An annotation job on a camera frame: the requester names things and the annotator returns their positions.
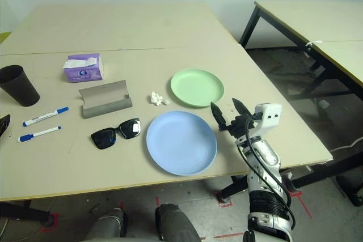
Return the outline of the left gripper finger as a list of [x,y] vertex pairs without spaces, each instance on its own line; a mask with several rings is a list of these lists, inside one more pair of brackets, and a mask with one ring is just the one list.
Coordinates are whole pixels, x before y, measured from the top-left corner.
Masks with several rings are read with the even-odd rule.
[[0,118],[0,137],[7,130],[11,121],[11,116],[7,114],[6,116]]

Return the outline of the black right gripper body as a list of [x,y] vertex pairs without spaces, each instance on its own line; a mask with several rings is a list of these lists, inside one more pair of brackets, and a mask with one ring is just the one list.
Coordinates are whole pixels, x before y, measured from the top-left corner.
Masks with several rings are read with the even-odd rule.
[[249,114],[236,116],[230,125],[226,124],[223,117],[220,118],[220,130],[227,130],[235,139],[244,136],[248,129],[253,129],[254,127],[253,117]]

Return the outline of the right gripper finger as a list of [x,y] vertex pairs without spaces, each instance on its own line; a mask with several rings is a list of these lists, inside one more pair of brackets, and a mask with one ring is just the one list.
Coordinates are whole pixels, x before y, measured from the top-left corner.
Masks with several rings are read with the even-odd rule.
[[227,130],[226,120],[224,119],[220,108],[213,102],[210,103],[212,115],[218,124],[220,131]]
[[233,104],[240,116],[250,117],[250,111],[236,98],[232,98]]

